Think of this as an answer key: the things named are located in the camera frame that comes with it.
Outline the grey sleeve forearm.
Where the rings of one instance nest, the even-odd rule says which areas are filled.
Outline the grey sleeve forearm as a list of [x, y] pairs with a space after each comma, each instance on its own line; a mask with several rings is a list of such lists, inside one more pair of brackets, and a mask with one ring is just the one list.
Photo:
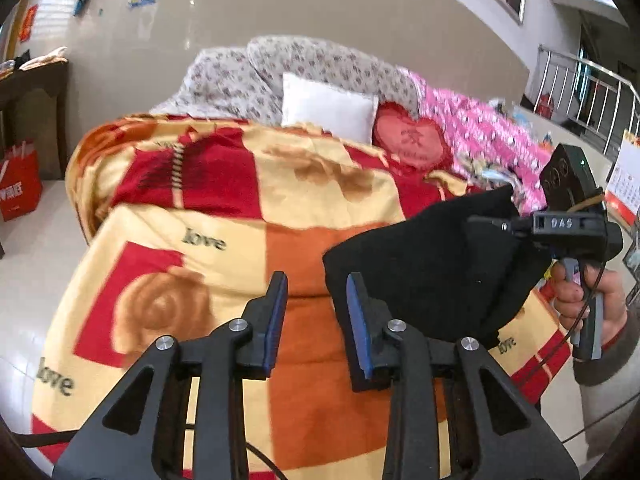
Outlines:
[[582, 397], [587, 460], [604, 454], [639, 401], [639, 321], [634, 312], [618, 335], [603, 347], [600, 360], [574, 362]]

